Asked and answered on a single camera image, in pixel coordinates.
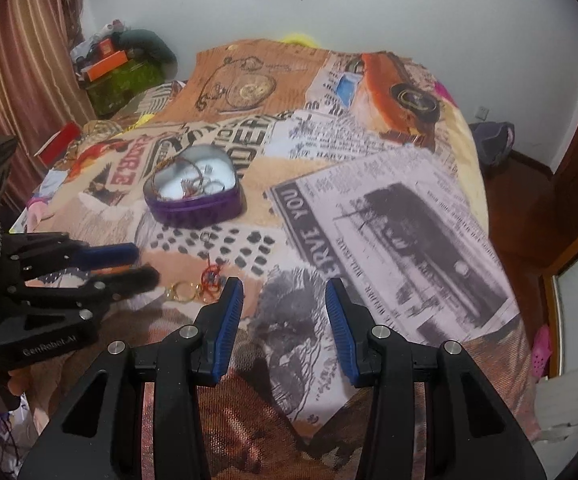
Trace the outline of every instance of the striped curtain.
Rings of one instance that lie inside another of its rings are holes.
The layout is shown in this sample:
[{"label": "striped curtain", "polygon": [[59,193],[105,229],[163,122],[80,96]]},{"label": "striped curtain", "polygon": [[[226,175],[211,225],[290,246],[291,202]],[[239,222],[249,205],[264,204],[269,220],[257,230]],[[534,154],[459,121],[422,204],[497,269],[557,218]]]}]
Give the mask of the striped curtain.
[{"label": "striped curtain", "polygon": [[21,209],[47,168],[34,153],[69,121],[95,118],[69,50],[82,0],[0,0],[0,135],[18,137],[5,201]]}]

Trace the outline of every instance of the gold ring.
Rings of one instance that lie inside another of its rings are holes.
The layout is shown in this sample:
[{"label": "gold ring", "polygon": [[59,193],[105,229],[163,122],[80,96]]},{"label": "gold ring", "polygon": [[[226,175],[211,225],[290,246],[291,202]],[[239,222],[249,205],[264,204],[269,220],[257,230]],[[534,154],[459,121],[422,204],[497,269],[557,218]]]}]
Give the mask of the gold ring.
[{"label": "gold ring", "polygon": [[[191,288],[194,290],[193,294],[188,298],[179,297],[178,287],[180,285],[191,285]],[[196,285],[195,283],[192,282],[176,282],[165,289],[165,297],[167,298],[167,301],[177,301],[178,303],[190,303],[191,301],[194,301],[195,298],[197,297],[198,287],[199,285]]]}]

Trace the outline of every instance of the baseboard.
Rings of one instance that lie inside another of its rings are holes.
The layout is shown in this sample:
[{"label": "baseboard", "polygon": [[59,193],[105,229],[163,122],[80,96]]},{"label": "baseboard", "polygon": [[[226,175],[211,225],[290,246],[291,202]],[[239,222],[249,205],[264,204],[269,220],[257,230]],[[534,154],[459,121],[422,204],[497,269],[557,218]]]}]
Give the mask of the baseboard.
[{"label": "baseboard", "polygon": [[513,158],[514,160],[517,160],[518,162],[521,162],[525,166],[533,168],[536,171],[540,171],[540,173],[544,174],[549,180],[551,180],[553,177],[553,171],[551,171],[551,168],[549,166],[535,160],[534,158],[531,158],[528,155],[525,155],[524,153],[511,150],[509,157]]}]

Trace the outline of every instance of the green container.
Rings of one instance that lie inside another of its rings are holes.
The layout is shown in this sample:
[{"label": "green container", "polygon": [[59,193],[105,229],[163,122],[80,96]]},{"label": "green container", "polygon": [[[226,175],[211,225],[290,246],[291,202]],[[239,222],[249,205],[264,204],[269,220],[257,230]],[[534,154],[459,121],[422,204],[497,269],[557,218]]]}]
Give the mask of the green container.
[{"label": "green container", "polygon": [[164,83],[160,66],[151,61],[130,59],[85,87],[99,118],[108,118],[134,96]]}]

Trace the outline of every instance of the pink slipper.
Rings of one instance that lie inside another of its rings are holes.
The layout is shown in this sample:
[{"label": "pink slipper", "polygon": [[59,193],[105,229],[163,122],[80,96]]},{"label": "pink slipper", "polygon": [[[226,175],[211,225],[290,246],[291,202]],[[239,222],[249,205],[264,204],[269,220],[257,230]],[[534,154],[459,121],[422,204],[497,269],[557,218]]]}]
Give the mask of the pink slipper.
[{"label": "pink slipper", "polygon": [[533,340],[533,351],[531,351],[531,365],[533,376],[540,379],[544,376],[547,361],[551,357],[551,337],[549,325],[542,325]]}]

